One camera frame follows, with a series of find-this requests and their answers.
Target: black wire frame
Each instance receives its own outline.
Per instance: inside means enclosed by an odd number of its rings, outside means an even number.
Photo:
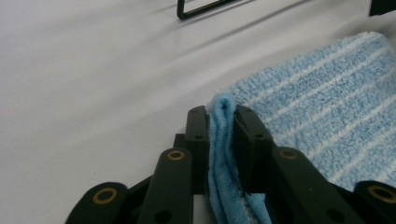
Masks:
[[[210,10],[215,9],[215,8],[225,6],[225,5],[227,5],[227,4],[231,3],[231,2],[235,2],[236,0],[219,0],[219,1],[216,1],[216,2],[213,2],[213,3],[209,3],[209,4],[205,5],[205,6],[198,7],[196,9],[193,9],[193,10],[188,11],[188,12],[184,12],[184,3],[185,3],[185,1],[186,0],[177,0],[177,16],[178,16],[179,19],[181,19],[183,21],[186,20],[186,19],[189,19],[191,17],[195,17],[195,16],[201,15],[203,13],[206,13],[206,12],[208,12]]]

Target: towel fold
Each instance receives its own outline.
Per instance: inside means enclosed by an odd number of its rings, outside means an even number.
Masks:
[[[242,192],[233,112],[246,105],[282,147],[300,149],[332,183],[396,186],[396,53],[362,33],[243,78],[210,106],[209,188],[219,223],[270,223],[264,195]]]

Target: striped towel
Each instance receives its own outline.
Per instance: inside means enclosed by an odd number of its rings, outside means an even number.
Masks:
[[[209,187],[219,223],[270,223],[261,194],[244,195],[231,139],[235,104],[256,111],[276,144],[300,149],[332,183],[396,186],[396,52],[363,33],[263,69],[209,108]]]

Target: white table surface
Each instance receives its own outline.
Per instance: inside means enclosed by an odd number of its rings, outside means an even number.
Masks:
[[[194,0],[193,8],[204,0]],[[0,3],[0,223],[64,223],[91,187],[152,175],[187,111],[262,68],[364,31],[368,0]],[[200,196],[194,223],[213,223]]]

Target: blue cloth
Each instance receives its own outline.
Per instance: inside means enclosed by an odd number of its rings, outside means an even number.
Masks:
[[[396,186],[396,53],[378,33],[339,40],[243,78],[210,115],[210,201],[219,223],[270,223],[264,195],[245,195],[232,153],[235,105],[258,113],[282,147],[300,149],[330,181]]]

